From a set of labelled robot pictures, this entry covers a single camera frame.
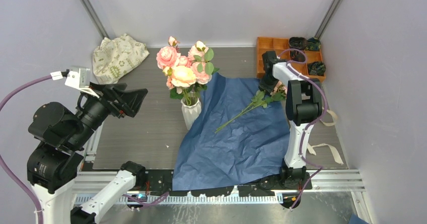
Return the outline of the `blue wrapping paper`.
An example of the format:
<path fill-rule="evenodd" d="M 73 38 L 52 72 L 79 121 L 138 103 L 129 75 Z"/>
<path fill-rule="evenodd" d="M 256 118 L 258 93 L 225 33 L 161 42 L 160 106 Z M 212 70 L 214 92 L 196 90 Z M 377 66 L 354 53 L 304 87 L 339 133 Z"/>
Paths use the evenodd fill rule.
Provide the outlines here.
<path fill-rule="evenodd" d="M 279 173 L 289 125 L 281 102 L 243 112 L 258 85 L 255 78 L 213 75 L 201 113 L 179 147 L 173 190 L 228 187 Z"/>

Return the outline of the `pink flower stem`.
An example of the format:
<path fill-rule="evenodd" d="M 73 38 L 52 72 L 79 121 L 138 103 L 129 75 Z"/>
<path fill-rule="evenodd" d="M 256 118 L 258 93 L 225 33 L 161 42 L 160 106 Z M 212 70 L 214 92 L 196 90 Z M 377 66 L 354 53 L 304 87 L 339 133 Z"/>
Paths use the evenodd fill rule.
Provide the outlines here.
<path fill-rule="evenodd" d="M 218 133 L 220 130 L 224 129 L 231 122 L 236 120 L 237 118 L 243 116 L 244 114 L 258 108 L 267 108 L 270 103 L 284 101 L 287 97 L 288 88 L 282 83 L 278 81 L 278 83 L 273 88 L 272 92 L 268 92 L 267 90 L 258 90 L 256 94 L 252 97 L 249 105 L 244 108 L 239 114 L 234 116 L 231 120 L 227 121 L 220 127 L 215 130 L 215 133 Z"/>
<path fill-rule="evenodd" d="M 159 50 L 156 55 L 157 66 L 162 70 L 165 76 L 169 76 L 170 69 L 179 66 L 181 53 L 179 52 L 179 41 L 170 36 L 168 39 L 168 46 Z"/>
<path fill-rule="evenodd" d="M 212 63 L 214 58 L 212 48 L 206 46 L 202 41 L 197 41 L 188 51 L 188 59 L 191 61 L 191 69 L 196 75 L 196 82 L 206 85 L 214 73 L 219 71 Z"/>

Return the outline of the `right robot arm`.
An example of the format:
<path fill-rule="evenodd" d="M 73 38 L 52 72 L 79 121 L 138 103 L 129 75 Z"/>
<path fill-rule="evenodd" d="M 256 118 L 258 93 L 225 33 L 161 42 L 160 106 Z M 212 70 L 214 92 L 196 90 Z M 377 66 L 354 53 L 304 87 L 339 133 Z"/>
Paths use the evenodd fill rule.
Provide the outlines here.
<path fill-rule="evenodd" d="M 313 125 L 323 113 L 324 93 L 318 79 L 298 73 L 290 63 L 268 60 L 263 68 L 261 90 L 273 90 L 273 85 L 279 81 L 287 85 L 285 111 L 290 122 L 290 137 L 279 169 L 279 182 L 285 189 L 292 189 L 309 178 L 306 151 Z"/>

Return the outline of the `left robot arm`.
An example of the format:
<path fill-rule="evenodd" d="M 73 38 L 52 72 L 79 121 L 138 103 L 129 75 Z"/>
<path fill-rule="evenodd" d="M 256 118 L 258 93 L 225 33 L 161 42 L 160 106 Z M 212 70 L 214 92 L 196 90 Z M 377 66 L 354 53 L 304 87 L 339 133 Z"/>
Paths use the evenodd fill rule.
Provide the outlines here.
<path fill-rule="evenodd" d="M 28 128 L 40 144 L 27 162 L 27 177 L 40 206 L 43 223 L 97 223 L 127 191 L 146 186 L 144 166 L 124 163 L 116 176 L 91 200 L 72 206 L 72 188 L 81 151 L 108 116 L 134 117 L 147 89 L 127 90 L 126 84 L 90 83 L 78 98 L 74 113 L 59 102 L 42 105 Z"/>

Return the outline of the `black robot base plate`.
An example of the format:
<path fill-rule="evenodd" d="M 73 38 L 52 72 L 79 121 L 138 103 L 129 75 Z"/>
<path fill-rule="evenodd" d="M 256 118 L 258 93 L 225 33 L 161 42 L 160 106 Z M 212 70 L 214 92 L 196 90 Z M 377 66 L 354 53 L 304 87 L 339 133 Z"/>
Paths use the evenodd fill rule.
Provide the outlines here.
<path fill-rule="evenodd" d="M 178 191 L 172 188 L 172 170 L 148 170 L 145 173 L 145 182 L 137 182 L 132 191 L 137 191 L 145 196 L 160 196 L 166 192 L 172 197 L 183 197 L 188 194 L 194 197 L 205 195 L 206 197 L 230 196 L 233 190 L 240 197 L 273 196 L 275 191 L 296 190 L 298 193 L 306 184 L 309 174 L 301 179 L 281 179 L 280 175 L 270 175 L 261 179 L 237 186 L 227 186 L 211 189 Z"/>

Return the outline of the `beige printed ribbon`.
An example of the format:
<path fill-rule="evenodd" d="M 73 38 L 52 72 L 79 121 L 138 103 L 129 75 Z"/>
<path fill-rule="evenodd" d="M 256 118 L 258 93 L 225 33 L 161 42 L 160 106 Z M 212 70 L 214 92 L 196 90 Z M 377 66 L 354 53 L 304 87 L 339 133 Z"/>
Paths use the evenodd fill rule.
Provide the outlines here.
<path fill-rule="evenodd" d="M 338 116 L 337 116 L 337 114 L 336 114 L 335 112 L 333 112 L 332 110 L 326 110 L 326 112 L 327 112 L 327 114 L 329 114 L 329 115 L 331 116 L 331 118 L 332 118 L 332 122 L 325 122 L 325 121 L 323 121 L 323 120 L 320 120 L 320 122 L 321 122 L 324 126 L 326 126 L 326 127 L 332 127 L 332 126 L 335 126 L 335 125 L 336 125 L 336 123 L 337 123 L 337 120 L 338 120 Z M 332 156 L 333 156 L 333 159 L 334 159 L 334 161 L 335 161 L 337 164 L 344 165 L 344 161 L 342 160 L 341 155 L 340 155 L 340 153 L 338 152 L 337 148 L 336 148 L 336 147 L 334 147 L 334 146 L 332 146 L 332 145 L 330 145 L 330 144 L 321 143 L 321 144 L 317 144 L 317 145 L 310 145 L 309 143 L 307 143 L 307 151 L 308 151 L 311 155 L 315 155 L 315 156 L 316 156 L 316 155 L 317 155 L 317 153 L 316 153 L 316 151 L 315 151 L 315 148 L 316 148 L 316 147 L 324 147 L 324 146 L 329 147 L 330 152 L 331 152 L 331 154 L 332 154 Z"/>

